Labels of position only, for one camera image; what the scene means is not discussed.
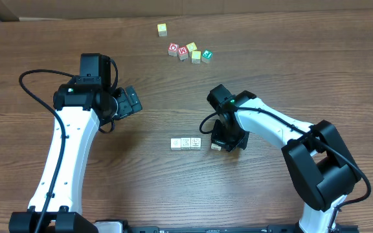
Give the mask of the white block row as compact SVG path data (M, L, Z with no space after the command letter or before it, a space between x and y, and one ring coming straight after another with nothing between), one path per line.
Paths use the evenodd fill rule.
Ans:
M181 149L182 150L191 149L191 138L181 138Z
M217 150L217 151L221 151L221 149L222 149L221 146L219 146L219 145L217 145L217 144L214 144L214 143L211 144L210 148L211 148L212 150Z
M201 149L201 139L200 138L191 138L190 139L190 149L200 150Z

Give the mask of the white block single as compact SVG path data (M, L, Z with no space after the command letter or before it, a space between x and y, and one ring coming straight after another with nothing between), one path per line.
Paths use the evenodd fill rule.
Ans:
M170 139L171 150L181 150L181 139Z

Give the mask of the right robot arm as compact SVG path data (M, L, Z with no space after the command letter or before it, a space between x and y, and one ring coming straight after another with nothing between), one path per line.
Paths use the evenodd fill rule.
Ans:
M234 95L223 85L213 88L207 101L218 116L209 132L213 148L244 150L254 133L282 151L304 210L297 223L269 225L266 232L358 232L355 225L336 222L348 194L364 175L333 124L295 120L249 91Z

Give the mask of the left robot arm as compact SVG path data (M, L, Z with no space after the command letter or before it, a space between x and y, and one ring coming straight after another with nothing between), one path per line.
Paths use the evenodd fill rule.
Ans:
M90 222L82 216L82 187L89 151L102 126L141 111L132 86L118 87L117 65L109 56L85 53L80 73L68 75L49 105L24 84L21 88L54 116L54 131L40 183L24 212L13 212L10 232L130 232L125 220Z

